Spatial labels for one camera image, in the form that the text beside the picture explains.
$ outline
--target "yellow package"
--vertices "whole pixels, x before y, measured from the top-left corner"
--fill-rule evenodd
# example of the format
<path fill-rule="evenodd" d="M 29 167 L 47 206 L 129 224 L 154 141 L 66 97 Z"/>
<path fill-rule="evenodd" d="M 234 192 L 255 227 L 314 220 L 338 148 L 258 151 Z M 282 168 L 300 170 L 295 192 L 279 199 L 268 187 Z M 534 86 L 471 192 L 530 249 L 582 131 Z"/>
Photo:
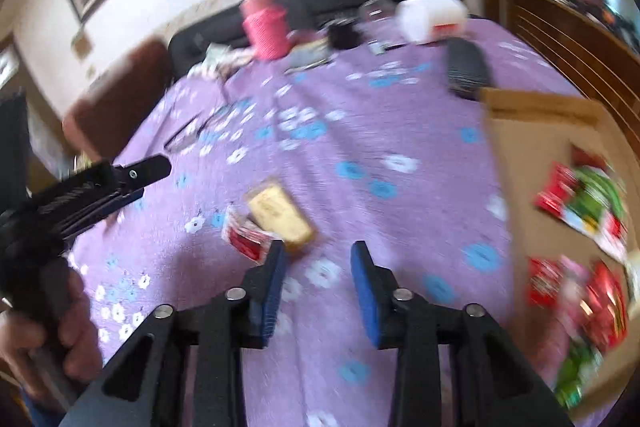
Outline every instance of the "yellow package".
<path fill-rule="evenodd" d="M 299 250 L 315 237 L 316 230 L 276 180 L 269 179 L 250 190 L 246 201 L 254 221 L 263 230 L 279 235 L 287 250 Z"/>

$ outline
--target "blue sleeve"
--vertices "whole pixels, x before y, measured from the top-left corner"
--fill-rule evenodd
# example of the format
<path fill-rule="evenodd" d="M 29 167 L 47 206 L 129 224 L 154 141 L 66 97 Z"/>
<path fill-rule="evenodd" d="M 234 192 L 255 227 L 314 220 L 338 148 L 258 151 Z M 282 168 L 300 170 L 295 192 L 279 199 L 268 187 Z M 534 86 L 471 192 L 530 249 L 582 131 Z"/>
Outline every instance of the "blue sleeve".
<path fill-rule="evenodd" d="M 31 414 L 33 427 L 58 427 L 60 422 L 62 422 L 62 419 L 65 417 L 65 414 L 62 412 L 43 409 L 29 398 L 24 391 L 22 392 L 22 398 L 24 399 L 25 406 L 27 406 L 27 409 Z"/>

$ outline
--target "brown cardboard tray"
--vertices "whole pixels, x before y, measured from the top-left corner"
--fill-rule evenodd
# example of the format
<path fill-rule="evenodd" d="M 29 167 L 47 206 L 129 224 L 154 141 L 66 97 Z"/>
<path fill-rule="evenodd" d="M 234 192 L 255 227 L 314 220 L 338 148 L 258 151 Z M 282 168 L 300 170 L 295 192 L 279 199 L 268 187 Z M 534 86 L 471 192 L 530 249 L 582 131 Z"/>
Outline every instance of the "brown cardboard tray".
<path fill-rule="evenodd" d="M 622 131 L 599 102 L 501 89 L 484 89 L 482 101 L 513 235 L 515 311 L 508 329 L 518 347 L 530 353 L 547 317 L 527 304 L 527 257 L 557 259 L 566 255 L 585 266 L 599 257 L 624 282 L 622 265 L 594 241 L 533 205 L 536 194 L 548 182 L 553 162 L 570 164 L 571 142 L 607 158 L 626 185 L 629 251 L 638 247 L 634 223 L 640 223 L 640 167 Z M 627 385 L 639 359 L 640 318 L 636 317 L 629 323 L 626 340 L 607 354 L 572 418 L 611 403 Z"/>

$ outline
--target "brown chair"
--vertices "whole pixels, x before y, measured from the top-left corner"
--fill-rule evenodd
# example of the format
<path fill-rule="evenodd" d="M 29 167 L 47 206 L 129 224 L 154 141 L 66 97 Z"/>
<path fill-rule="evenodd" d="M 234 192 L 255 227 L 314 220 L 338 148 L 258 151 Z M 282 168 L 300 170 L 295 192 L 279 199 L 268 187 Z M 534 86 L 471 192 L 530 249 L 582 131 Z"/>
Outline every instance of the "brown chair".
<path fill-rule="evenodd" d="M 166 45 L 153 38 L 114 63 L 62 121 L 68 142 L 91 161 L 113 160 L 173 79 Z"/>

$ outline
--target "metal screw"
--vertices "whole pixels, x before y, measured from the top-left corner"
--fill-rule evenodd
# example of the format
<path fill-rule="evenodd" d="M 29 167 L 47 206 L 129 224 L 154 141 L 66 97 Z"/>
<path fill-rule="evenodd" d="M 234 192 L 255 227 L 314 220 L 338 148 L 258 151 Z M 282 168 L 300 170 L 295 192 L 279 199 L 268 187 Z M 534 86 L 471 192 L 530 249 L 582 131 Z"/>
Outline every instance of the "metal screw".
<path fill-rule="evenodd" d="M 160 304 L 158 308 L 154 310 L 154 317 L 156 319 L 165 319 L 173 315 L 174 309 L 169 304 Z"/>
<path fill-rule="evenodd" d="M 244 299 L 245 295 L 246 291 L 244 288 L 231 288 L 225 293 L 225 297 L 228 301 L 239 301 L 240 299 Z"/>
<path fill-rule="evenodd" d="M 414 298 L 414 293 L 407 288 L 398 288 L 394 290 L 394 299 L 397 301 L 410 301 Z"/>
<path fill-rule="evenodd" d="M 465 311 L 471 317 L 484 317 L 486 315 L 486 310 L 480 304 L 469 304 Z"/>

